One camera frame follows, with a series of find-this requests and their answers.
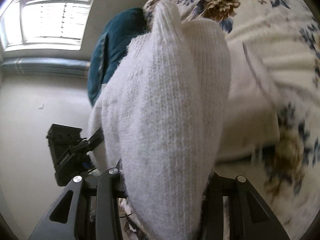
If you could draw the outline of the white knit garment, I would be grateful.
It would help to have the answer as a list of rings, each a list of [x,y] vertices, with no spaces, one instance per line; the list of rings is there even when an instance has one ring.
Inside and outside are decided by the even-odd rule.
[[[159,2],[151,31],[131,41],[94,104],[88,131],[102,128],[104,141],[90,158],[100,172],[122,162],[149,239],[195,239],[215,159],[273,140],[278,102],[248,45]]]

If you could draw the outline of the dark teal pillow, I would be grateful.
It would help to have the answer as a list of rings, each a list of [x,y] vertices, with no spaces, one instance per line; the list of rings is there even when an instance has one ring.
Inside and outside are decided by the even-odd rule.
[[[112,81],[119,69],[126,81],[116,77],[112,83],[128,88],[143,83],[143,67],[148,62],[150,35],[142,8],[131,8],[116,15],[106,25],[93,51],[88,70],[87,92],[91,106],[98,100],[103,85]]]

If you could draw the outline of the floral fleece blanket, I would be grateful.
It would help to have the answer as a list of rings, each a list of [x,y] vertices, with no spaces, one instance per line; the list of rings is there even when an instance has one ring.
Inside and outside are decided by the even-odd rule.
[[[153,19],[156,4],[144,14]],[[224,31],[231,101],[216,171],[244,174],[291,239],[319,227],[319,11],[308,0],[166,0]]]

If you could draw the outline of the window with white frame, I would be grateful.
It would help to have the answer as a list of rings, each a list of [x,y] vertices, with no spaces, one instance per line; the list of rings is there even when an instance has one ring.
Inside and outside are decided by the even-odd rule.
[[[80,50],[93,2],[11,0],[1,14],[3,50]]]

